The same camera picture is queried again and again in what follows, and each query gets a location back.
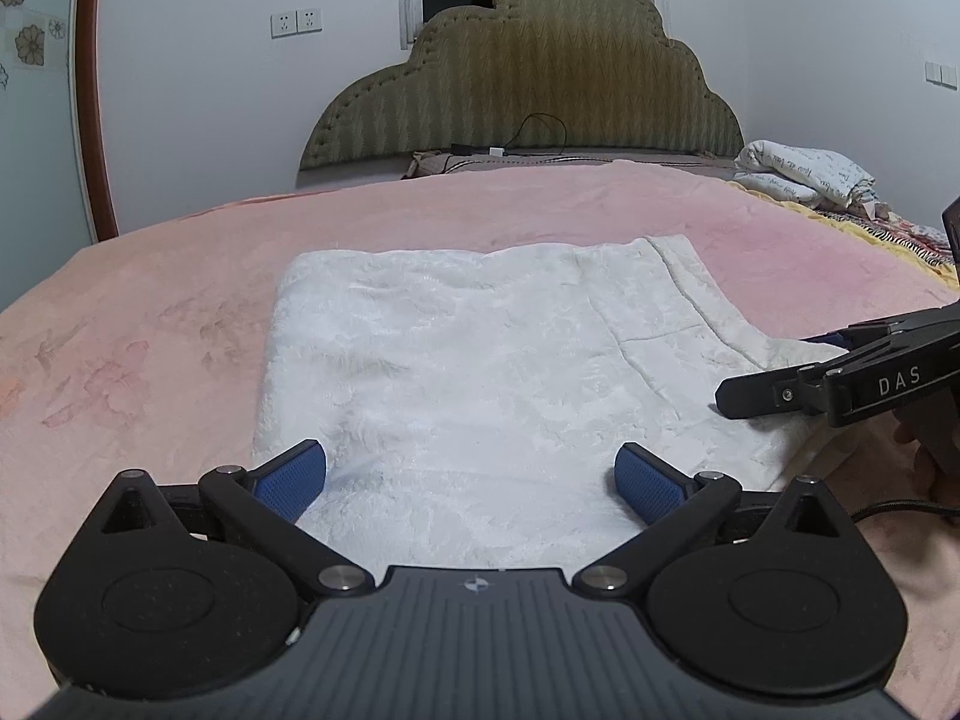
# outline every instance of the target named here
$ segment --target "headboard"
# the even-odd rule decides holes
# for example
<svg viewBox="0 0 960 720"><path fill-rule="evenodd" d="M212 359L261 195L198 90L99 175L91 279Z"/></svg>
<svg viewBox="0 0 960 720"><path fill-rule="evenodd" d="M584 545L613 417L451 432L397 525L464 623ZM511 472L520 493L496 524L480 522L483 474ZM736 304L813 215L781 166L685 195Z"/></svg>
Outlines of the headboard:
<svg viewBox="0 0 960 720"><path fill-rule="evenodd" d="M743 146L700 63L649 0L493 0L435 15L409 59L344 89L301 170L452 143L708 151Z"/></svg>

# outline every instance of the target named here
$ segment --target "silver bolt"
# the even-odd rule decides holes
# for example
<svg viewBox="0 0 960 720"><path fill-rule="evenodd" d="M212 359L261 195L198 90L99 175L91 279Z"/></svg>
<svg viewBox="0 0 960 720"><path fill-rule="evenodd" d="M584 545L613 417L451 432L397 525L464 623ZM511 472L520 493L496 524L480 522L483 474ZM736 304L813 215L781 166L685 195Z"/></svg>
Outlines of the silver bolt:
<svg viewBox="0 0 960 720"><path fill-rule="evenodd" d="M627 584L627 572L613 565L592 565L580 578L595 590L616 590Z"/></svg>
<svg viewBox="0 0 960 720"><path fill-rule="evenodd" d="M317 579L328 590L355 590L367 580L367 575L355 565L331 565L320 571Z"/></svg>

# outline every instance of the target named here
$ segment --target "wall switch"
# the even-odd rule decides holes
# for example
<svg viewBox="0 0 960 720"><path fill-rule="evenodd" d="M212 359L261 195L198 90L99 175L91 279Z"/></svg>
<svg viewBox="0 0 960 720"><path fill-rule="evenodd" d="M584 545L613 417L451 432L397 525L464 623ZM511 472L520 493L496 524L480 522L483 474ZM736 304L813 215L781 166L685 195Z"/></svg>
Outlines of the wall switch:
<svg viewBox="0 0 960 720"><path fill-rule="evenodd" d="M270 36L296 35L296 11L287 10L270 16Z"/></svg>
<svg viewBox="0 0 960 720"><path fill-rule="evenodd" d="M950 89L957 88L957 69L956 65L941 65L940 66L940 82L944 86L949 86Z"/></svg>
<svg viewBox="0 0 960 720"><path fill-rule="evenodd" d="M306 8L296 11L296 31L297 32L319 32L323 29L323 23L320 21L319 8Z"/></svg>

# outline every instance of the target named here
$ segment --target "pink bedspread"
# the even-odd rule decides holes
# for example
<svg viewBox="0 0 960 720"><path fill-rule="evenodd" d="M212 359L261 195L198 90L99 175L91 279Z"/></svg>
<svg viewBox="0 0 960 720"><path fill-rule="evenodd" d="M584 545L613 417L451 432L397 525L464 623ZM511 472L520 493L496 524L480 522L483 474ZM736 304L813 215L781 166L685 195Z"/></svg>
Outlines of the pink bedspread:
<svg viewBox="0 0 960 720"><path fill-rule="evenodd" d="M747 319L804 337L956 300L876 247L667 167L525 167L248 201L80 252L0 314L0 716L54 688L32 604L121 469L162 484L251 451L277 279L299 252L592 245L682 233ZM910 453L875 423L832 477L848 506L911 495ZM911 613L891 692L923 718L960 704L960 550L936 517L865 526Z"/></svg>

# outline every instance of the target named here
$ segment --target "wall socket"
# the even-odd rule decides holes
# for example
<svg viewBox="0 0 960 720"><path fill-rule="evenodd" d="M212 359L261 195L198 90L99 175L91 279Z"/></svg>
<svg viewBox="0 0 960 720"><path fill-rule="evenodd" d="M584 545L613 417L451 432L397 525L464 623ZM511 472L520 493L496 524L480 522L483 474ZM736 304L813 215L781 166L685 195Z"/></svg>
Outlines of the wall socket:
<svg viewBox="0 0 960 720"><path fill-rule="evenodd" d="M296 11L287 10L270 16L270 35L271 37L296 35Z"/></svg>
<svg viewBox="0 0 960 720"><path fill-rule="evenodd" d="M306 8L296 11L296 31L297 32L320 32L323 29L323 23L320 21L320 10L318 8Z"/></svg>

